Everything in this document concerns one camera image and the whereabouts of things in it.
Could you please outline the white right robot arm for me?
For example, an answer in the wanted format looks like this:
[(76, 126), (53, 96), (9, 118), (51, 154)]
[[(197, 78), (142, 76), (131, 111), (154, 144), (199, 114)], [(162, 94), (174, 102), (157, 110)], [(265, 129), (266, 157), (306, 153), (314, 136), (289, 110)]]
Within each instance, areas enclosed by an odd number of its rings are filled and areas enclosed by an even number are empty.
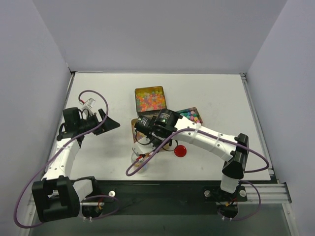
[(224, 161), (219, 197), (228, 201), (235, 196), (237, 185), (244, 177), (249, 154), (247, 135), (222, 134), (169, 109), (162, 109), (151, 118), (139, 116), (134, 130), (144, 134), (132, 147), (138, 157), (157, 153), (159, 148), (172, 140), (192, 144), (218, 156)]

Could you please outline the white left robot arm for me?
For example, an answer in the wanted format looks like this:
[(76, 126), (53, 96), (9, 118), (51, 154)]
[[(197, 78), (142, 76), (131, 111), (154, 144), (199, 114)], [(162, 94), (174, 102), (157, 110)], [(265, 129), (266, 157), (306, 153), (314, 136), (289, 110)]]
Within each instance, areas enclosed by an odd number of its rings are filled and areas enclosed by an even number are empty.
[(56, 158), (49, 164), (42, 179), (34, 182), (31, 188), (40, 222), (76, 217), (84, 199), (88, 202), (98, 200), (101, 190), (95, 177), (69, 178), (85, 133), (91, 130), (94, 135), (100, 135), (120, 127), (102, 109), (98, 112), (102, 121), (90, 110), (85, 111), (86, 118), (82, 117), (83, 111), (79, 108), (63, 110), (64, 122), (57, 135)]

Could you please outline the gold tin popsicle candies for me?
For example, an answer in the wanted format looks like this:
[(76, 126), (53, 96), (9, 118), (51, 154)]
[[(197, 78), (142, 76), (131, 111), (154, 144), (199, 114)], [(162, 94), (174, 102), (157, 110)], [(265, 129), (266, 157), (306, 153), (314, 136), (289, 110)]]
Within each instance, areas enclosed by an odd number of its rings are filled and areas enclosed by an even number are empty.
[[(137, 122), (137, 119), (134, 118), (131, 120), (131, 130), (132, 130), (132, 136), (133, 136), (133, 142), (136, 143), (140, 139), (142, 139), (145, 135), (142, 134), (141, 132), (138, 132), (135, 130), (134, 126), (135, 123)], [(171, 147), (169, 144), (166, 144), (163, 148), (164, 151), (173, 151), (173, 147)]]

